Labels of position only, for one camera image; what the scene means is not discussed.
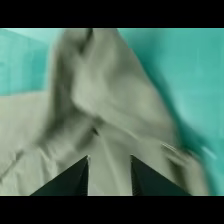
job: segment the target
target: beige cloth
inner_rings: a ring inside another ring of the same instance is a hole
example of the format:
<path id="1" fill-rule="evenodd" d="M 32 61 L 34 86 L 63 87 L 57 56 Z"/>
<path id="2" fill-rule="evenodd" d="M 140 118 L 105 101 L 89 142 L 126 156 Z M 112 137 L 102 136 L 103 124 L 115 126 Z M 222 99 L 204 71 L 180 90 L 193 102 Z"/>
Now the beige cloth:
<path id="1" fill-rule="evenodd" d="M 131 154 L 175 181 L 161 150 L 179 146 L 175 124 L 116 29 L 67 29 L 49 65 L 47 91 L 0 100 L 0 195 L 30 195 L 85 155 L 89 195 L 132 195 Z"/>

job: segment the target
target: teal wall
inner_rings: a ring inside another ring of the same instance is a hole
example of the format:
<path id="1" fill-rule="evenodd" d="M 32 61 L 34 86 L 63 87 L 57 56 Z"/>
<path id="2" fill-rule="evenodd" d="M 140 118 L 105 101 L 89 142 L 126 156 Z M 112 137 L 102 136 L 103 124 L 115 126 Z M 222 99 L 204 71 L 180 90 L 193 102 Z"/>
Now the teal wall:
<path id="1" fill-rule="evenodd" d="M 224 29 L 119 28 L 224 195 Z M 0 29 L 0 95 L 45 86 L 49 44 L 61 28 Z"/>

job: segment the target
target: black triangle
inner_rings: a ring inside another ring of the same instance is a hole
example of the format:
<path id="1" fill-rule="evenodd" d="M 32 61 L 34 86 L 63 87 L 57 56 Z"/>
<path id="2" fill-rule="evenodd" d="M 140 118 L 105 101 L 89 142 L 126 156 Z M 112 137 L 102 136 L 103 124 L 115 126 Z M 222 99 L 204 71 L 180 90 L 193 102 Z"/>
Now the black triangle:
<path id="1" fill-rule="evenodd" d="M 31 196 L 87 196 L 88 173 L 88 156 L 86 156 Z"/>
<path id="2" fill-rule="evenodd" d="M 134 156 L 131 156 L 131 176 L 134 196 L 190 196 Z"/>

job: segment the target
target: black shape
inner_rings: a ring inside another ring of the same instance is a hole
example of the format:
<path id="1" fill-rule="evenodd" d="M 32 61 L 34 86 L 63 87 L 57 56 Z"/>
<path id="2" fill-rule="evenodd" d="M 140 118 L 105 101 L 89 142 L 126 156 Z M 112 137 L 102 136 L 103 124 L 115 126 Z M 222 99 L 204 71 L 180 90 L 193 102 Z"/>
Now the black shape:
<path id="1" fill-rule="evenodd" d="M 180 187 L 131 156 L 133 196 L 190 196 Z"/>
<path id="2" fill-rule="evenodd" d="M 88 156 L 86 156 L 31 196 L 87 196 L 88 173 Z"/>

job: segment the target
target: teal background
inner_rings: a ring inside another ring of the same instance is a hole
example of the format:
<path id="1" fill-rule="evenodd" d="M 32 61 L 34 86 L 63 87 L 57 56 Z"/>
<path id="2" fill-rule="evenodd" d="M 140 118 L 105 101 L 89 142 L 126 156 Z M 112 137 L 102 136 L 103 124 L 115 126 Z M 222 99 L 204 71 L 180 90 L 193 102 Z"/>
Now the teal background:
<path id="1" fill-rule="evenodd" d="M 119 28 L 224 195 L 224 29 Z M 50 43 L 61 28 L 0 29 L 0 95 L 45 88 Z"/>

